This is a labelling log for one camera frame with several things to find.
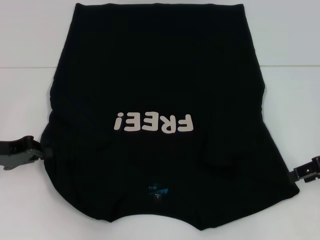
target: clothing tag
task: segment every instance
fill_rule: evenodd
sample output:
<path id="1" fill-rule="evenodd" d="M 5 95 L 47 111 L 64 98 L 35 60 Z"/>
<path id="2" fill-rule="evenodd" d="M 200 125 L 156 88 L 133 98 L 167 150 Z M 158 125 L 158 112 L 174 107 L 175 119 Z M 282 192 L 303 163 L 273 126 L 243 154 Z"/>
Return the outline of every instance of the clothing tag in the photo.
<path id="1" fill-rule="evenodd" d="M 149 186 L 149 195 L 153 196 L 153 201 L 157 204 L 161 203 L 163 196 L 168 195 L 168 188 L 164 184 L 154 183 Z"/>

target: white lettering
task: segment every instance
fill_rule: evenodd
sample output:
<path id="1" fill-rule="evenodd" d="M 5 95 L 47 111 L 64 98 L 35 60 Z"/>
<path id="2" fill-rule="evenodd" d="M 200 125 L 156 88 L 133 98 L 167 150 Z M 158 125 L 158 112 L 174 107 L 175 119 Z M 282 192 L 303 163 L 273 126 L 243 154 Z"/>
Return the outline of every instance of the white lettering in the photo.
<path id="1" fill-rule="evenodd" d="M 118 117 L 115 120 L 115 124 L 114 124 L 114 130 L 119 130 L 121 127 L 121 122 L 122 122 L 122 118 L 124 114 L 122 112 L 118 113 Z"/>
<path id="2" fill-rule="evenodd" d="M 143 125 L 142 129 L 147 131 L 157 131 L 158 130 L 158 121 L 159 121 L 159 113 L 155 111 L 147 111 L 145 113 L 146 116 L 151 116 L 152 118 L 145 118 L 143 121 L 145 123 L 151 124 L 151 126 Z"/>
<path id="3" fill-rule="evenodd" d="M 140 113 L 139 112 L 128 112 L 126 115 L 128 117 L 133 117 L 133 118 L 129 118 L 125 121 L 127 124 L 133 124 L 133 126 L 126 126 L 124 128 L 124 130 L 127 132 L 139 131 L 141 129 L 141 127 L 140 127 Z"/>
<path id="4" fill-rule="evenodd" d="M 179 126 L 178 127 L 179 132 L 190 132 L 194 129 L 194 125 L 192 123 L 190 114 L 185 115 L 185 120 L 179 120 L 178 123 L 180 125 L 186 125 L 186 126 Z"/>
<path id="5" fill-rule="evenodd" d="M 165 116 L 160 116 L 160 119 L 164 122 L 162 125 L 162 132 L 165 134 L 174 134 L 176 132 L 176 117 L 171 115 L 170 121 Z"/>

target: black t-shirt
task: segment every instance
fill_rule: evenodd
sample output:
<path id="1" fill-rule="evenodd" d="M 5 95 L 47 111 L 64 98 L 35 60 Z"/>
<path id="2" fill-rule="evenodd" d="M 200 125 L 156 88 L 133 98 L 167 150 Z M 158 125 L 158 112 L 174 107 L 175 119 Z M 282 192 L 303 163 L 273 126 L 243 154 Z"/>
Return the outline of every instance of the black t-shirt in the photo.
<path id="1" fill-rule="evenodd" d="M 78 3 L 45 168 L 96 219 L 226 224 L 299 192 L 263 122 L 264 89 L 241 4 Z"/>

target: white background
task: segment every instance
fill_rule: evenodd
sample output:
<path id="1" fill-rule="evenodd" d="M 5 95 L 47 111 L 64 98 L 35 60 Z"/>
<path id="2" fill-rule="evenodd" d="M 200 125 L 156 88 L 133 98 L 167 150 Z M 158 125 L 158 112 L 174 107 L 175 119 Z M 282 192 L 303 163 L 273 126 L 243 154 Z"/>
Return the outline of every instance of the white background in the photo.
<path id="1" fill-rule="evenodd" d="M 0 0 L 0 140 L 26 135 L 40 139 L 51 111 L 53 75 L 77 2 L 108 3 Z M 286 165 L 292 170 L 320 155 L 319 0 L 159 2 L 244 4 L 266 85 L 263 117 Z M 300 194 L 292 199 L 199 231 L 155 215 L 98 221 L 56 192 L 42 161 L 12 171 L 0 168 L 0 240 L 318 240 L 320 180 L 297 184 Z"/>

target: black fabric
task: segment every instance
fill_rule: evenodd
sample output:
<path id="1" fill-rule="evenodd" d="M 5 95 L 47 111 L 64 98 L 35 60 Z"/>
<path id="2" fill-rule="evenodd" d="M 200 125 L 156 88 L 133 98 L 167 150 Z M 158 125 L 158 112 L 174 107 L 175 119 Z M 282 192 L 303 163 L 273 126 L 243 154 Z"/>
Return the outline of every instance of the black fabric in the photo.
<path id="1" fill-rule="evenodd" d="M 254 214 L 299 192 L 263 122 L 264 89 L 242 4 L 77 4 L 41 138 L 46 171 L 109 222 L 154 214 L 203 230 Z M 155 131 L 142 129 L 149 112 Z"/>

